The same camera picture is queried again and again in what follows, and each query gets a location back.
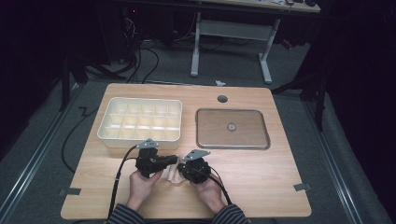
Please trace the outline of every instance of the hand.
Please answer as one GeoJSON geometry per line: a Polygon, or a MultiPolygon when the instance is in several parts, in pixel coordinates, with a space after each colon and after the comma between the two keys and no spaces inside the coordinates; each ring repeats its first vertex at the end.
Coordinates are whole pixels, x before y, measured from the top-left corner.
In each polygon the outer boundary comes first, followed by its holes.
{"type": "MultiPolygon", "coordinates": [[[[210,176],[221,183],[217,176],[213,174],[210,176]]],[[[194,184],[192,182],[190,182],[190,184],[197,190],[201,201],[203,201],[214,214],[217,214],[223,207],[225,207],[225,203],[221,199],[221,188],[212,179],[208,178],[204,183],[200,184],[194,184]]]]}
{"type": "Polygon", "coordinates": [[[145,178],[144,176],[142,176],[140,171],[137,170],[133,172],[129,176],[130,194],[126,206],[134,209],[137,212],[142,203],[149,197],[155,183],[157,182],[157,180],[160,179],[162,174],[163,170],[155,173],[150,178],[145,178]]]}

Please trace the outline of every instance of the wooden table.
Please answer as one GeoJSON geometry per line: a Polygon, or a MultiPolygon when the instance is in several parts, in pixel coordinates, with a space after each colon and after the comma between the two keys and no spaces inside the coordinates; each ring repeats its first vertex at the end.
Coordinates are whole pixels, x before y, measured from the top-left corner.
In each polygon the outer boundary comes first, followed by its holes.
{"type": "MultiPolygon", "coordinates": [[[[262,112],[271,147],[267,150],[206,149],[209,165],[219,172],[233,203],[247,217],[307,217],[311,208],[288,139],[271,92],[265,88],[169,86],[149,84],[108,85],[71,188],[79,195],[67,195],[62,209],[66,219],[106,218],[116,172],[128,148],[109,148],[97,136],[107,104],[114,97],[177,99],[183,104],[181,137],[175,150],[159,150],[158,155],[185,156],[195,144],[195,113],[201,107],[255,109],[262,112]],[[227,103],[218,101],[228,97],[227,103]]],[[[125,162],[120,178],[117,203],[129,196],[129,174],[134,160],[125,162]]],[[[161,178],[139,213],[146,218],[205,218],[213,214],[201,203],[188,181],[172,184],[161,178]]]]}

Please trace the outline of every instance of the right hand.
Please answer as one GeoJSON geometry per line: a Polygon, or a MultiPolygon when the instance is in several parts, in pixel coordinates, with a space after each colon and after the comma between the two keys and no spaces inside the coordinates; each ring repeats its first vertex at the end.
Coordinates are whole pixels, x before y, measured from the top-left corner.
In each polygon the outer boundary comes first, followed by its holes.
{"type": "MultiPolygon", "coordinates": [[[[210,176],[221,183],[217,176],[213,174],[210,176]]],[[[225,203],[221,199],[221,188],[212,179],[208,178],[204,183],[200,184],[194,184],[192,182],[190,182],[190,184],[197,190],[201,201],[203,201],[214,214],[217,214],[223,207],[225,207],[225,203]]]]}

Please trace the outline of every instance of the left hand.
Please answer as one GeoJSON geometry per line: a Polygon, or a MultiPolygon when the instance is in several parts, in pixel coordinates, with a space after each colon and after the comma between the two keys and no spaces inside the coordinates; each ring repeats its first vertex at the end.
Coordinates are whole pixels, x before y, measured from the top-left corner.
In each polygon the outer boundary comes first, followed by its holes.
{"type": "Polygon", "coordinates": [[[143,202],[149,197],[155,183],[157,182],[157,180],[160,179],[162,174],[163,170],[155,173],[150,178],[145,178],[144,176],[142,176],[140,171],[137,170],[133,172],[129,176],[130,194],[126,206],[137,212],[143,202]]]}

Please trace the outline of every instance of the black mechanical device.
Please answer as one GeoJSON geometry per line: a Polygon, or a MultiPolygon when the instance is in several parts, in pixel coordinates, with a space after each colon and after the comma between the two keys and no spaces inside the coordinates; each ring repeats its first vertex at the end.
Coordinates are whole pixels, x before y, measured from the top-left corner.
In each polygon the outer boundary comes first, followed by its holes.
{"type": "Polygon", "coordinates": [[[153,144],[152,140],[146,141],[144,144],[138,145],[139,156],[136,159],[136,168],[140,171],[142,176],[149,178],[150,174],[159,172],[166,168],[166,166],[177,163],[177,156],[158,156],[158,149],[155,148],[158,144],[153,144]]]}
{"type": "Polygon", "coordinates": [[[210,166],[202,157],[209,153],[198,149],[193,150],[183,158],[186,163],[180,163],[177,166],[178,171],[192,183],[204,183],[210,175],[210,166]]]}

